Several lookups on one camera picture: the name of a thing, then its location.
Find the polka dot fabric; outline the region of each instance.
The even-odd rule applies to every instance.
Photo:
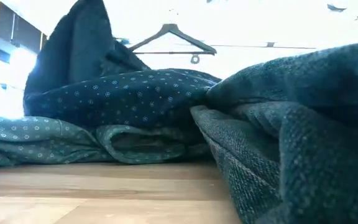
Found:
[[[111,161],[89,132],[65,121],[0,118],[0,167]]]
[[[209,147],[199,140],[200,132],[194,129],[108,125],[89,132],[57,119],[0,118],[0,167],[73,162],[155,164],[208,155]]]
[[[143,70],[80,82],[25,100],[29,115],[84,127],[125,124],[138,128],[188,126],[189,108],[203,102],[220,79],[184,69]]]

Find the wooden floor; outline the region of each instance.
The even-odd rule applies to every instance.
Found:
[[[213,164],[0,169],[0,224],[238,224]]]

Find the folded cloth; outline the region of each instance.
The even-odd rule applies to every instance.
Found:
[[[358,44],[245,68],[191,109],[244,223],[358,223]]]
[[[112,37],[102,0],[79,0],[39,53],[25,86],[25,115],[84,128],[186,127],[193,124],[189,107],[220,81],[194,70],[151,70]]]
[[[209,146],[194,128],[146,130],[106,125],[99,127],[95,136],[113,158],[126,164],[156,164],[210,155]]]
[[[65,121],[0,118],[0,167],[112,161],[91,133]]]
[[[214,108],[294,101],[358,127],[358,44],[245,68],[208,92]]]
[[[209,158],[209,146],[196,130],[107,125],[87,131],[57,119],[0,118],[0,167],[74,162],[155,164]]]

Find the crumpled fabric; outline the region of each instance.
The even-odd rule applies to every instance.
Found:
[[[0,167],[77,162],[157,164],[210,158],[209,146],[196,128],[105,125],[88,131],[51,118],[0,118]]]
[[[358,223],[358,44],[245,68],[191,109],[243,223]]]

